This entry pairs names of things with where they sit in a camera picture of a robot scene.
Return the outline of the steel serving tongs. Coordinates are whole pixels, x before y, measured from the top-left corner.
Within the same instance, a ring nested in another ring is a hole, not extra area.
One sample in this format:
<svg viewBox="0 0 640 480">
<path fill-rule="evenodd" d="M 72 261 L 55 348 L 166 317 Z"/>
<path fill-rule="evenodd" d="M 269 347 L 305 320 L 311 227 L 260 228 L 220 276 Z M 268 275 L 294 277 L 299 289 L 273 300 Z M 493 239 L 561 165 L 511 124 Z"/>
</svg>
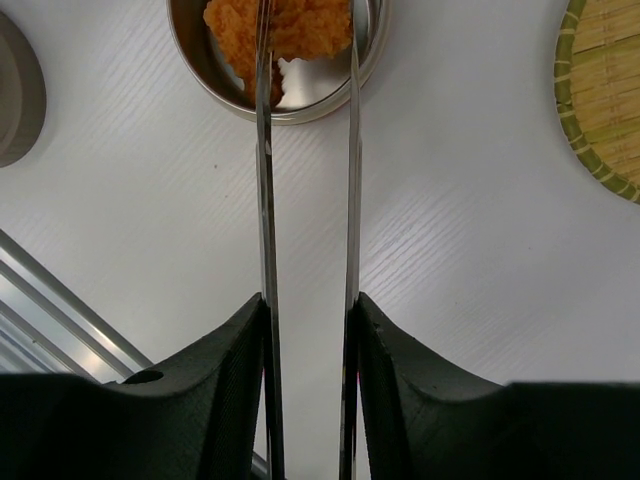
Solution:
<svg viewBox="0 0 640 480">
<path fill-rule="evenodd" d="M 257 3 L 255 114 L 257 127 L 256 170 L 262 260 L 262 300 L 269 320 L 265 345 L 265 408 L 267 425 L 268 477 L 285 477 L 282 377 L 280 360 L 278 283 L 272 166 L 270 1 Z M 356 474 L 358 333 L 357 304 L 360 295 L 360 232 L 362 202 L 362 138 L 360 114 L 360 62 L 357 45 L 357 7 L 350 3 L 350 124 L 349 187 L 346 249 L 346 290 L 344 337 L 342 346 L 342 387 L 339 477 L 353 479 Z"/>
</svg>

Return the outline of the orange fried food piece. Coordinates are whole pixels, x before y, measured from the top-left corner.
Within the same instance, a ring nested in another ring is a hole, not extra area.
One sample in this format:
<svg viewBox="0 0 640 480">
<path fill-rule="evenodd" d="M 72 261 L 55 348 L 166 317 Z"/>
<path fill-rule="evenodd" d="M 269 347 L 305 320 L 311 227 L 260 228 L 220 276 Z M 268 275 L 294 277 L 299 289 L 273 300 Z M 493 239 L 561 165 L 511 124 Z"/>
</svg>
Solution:
<svg viewBox="0 0 640 480">
<path fill-rule="evenodd" d="M 245 96 L 255 104 L 257 2 L 212 0 L 203 20 L 215 38 L 227 65 L 244 84 Z"/>
</svg>

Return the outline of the red steel bowl container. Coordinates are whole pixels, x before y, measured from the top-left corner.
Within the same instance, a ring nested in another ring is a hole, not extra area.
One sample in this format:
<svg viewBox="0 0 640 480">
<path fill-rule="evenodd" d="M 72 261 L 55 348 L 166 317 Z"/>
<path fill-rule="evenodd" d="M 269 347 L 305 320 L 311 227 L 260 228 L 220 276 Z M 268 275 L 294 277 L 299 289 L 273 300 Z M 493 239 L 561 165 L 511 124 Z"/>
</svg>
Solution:
<svg viewBox="0 0 640 480">
<path fill-rule="evenodd" d="M 212 99 L 234 115 L 255 119 L 255 108 L 244 95 L 242 80 L 223 59 L 217 41 L 205 25 L 204 1 L 168 1 L 168 20 L 177 49 L 188 71 Z M 382 56 L 391 24 L 389 1 L 357 1 L 356 40 L 359 79 L 365 84 Z M 319 120 L 350 98 L 350 51 L 332 59 L 281 60 L 284 95 L 272 111 L 277 126 Z"/>
</svg>

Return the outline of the round bamboo tray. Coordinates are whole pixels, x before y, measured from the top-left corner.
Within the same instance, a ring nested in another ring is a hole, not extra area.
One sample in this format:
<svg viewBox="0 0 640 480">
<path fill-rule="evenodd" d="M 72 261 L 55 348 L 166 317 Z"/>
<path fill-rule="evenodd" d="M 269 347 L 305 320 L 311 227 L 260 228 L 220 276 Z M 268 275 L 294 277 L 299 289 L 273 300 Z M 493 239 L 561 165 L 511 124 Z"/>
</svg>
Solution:
<svg viewBox="0 0 640 480">
<path fill-rule="evenodd" d="M 639 202 L 639 3 L 570 1 L 554 55 L 556 111 L 579 162 Z"/>
</svg>

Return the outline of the aluminium front rail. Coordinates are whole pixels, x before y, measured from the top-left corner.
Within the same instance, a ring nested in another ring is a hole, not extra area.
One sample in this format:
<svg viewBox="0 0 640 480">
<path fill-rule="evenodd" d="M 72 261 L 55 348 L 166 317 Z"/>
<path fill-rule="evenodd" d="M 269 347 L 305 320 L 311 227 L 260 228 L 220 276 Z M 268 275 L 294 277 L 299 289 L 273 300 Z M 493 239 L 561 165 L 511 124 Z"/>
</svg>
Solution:
<svg viewBox="0 0 640 480">
<path fill-rule="evenodd" d="M 153 362 L 6 233 L 1 234 L 1 372 L 121 382 Z"/>
</svg>

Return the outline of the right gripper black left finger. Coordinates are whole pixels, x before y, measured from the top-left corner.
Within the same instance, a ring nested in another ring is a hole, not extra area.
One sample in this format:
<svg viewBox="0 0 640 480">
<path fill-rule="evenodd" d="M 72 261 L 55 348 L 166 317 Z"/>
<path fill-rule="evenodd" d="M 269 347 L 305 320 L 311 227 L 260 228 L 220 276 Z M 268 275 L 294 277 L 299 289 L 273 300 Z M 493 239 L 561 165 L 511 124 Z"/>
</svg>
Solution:
<svg viewBox="0 0 640 480">
<path fill-rule="evenodd" d="M 246 479 L 260 402 L 265 306 L 127 380 L 1 379 L 5 479 Z"/>
</svg>

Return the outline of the beige round lid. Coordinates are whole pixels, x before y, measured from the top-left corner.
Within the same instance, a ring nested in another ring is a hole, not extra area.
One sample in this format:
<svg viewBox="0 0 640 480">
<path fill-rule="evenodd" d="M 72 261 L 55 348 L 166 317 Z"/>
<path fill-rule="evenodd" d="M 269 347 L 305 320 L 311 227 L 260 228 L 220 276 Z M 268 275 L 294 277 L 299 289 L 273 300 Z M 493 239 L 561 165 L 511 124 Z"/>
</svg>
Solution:
<svg viewBox="0 0 640 480">
<path fill-rule="evenodd" d="M 35 145 L 47 109 L 40 62 L 20 28 L 1 13 L 1 167 L 23 158 Z"/>
</svg>

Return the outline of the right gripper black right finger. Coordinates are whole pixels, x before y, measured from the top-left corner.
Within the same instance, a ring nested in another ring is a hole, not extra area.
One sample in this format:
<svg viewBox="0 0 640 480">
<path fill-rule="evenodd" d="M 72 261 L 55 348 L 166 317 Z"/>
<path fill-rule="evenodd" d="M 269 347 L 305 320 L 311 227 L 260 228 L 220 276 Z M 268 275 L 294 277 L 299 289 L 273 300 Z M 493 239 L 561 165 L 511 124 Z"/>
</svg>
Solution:
<svg viewBox="0 0 640 480">
<path fill-rule="evenodd" d="M 635 383 L 476 376 L 357 306 L 359 379 L 375 479 L 635 479 Z"/>
</svg>

